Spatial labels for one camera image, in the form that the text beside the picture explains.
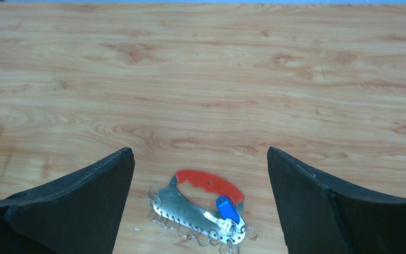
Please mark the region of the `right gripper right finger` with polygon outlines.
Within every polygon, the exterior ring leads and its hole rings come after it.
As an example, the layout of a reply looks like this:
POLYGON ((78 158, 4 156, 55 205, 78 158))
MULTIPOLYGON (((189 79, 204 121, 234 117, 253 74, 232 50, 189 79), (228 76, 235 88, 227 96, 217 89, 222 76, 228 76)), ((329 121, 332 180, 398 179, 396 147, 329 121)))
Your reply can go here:
POLYGON ((267 164, 289 253, 406 253, 406 198, 345 181, 275 147, 267 164))

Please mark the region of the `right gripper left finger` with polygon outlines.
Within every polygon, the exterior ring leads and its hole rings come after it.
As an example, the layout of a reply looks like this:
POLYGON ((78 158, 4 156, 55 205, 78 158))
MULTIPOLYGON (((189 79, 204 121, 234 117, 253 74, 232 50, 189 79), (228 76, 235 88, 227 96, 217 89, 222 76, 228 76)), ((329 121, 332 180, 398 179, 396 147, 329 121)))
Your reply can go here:
POLYGON ((125 147, 0 199, 0 253, 112 253, 134 167, 125 147))

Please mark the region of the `blue tag key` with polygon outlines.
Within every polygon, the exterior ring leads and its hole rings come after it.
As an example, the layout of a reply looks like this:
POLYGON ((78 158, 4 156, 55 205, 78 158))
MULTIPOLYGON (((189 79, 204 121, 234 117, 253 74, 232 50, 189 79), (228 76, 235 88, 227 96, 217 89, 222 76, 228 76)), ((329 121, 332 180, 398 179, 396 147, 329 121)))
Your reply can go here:
POLYGON ((235 210, 234 204, 227 196, 220 196, 216 199, 215 203, 221 218, 217 218, 209 212, 203 213, 204 217, 216 224, 222 234, 228 236, 234 235, 241 221, 241 217, 235 210))

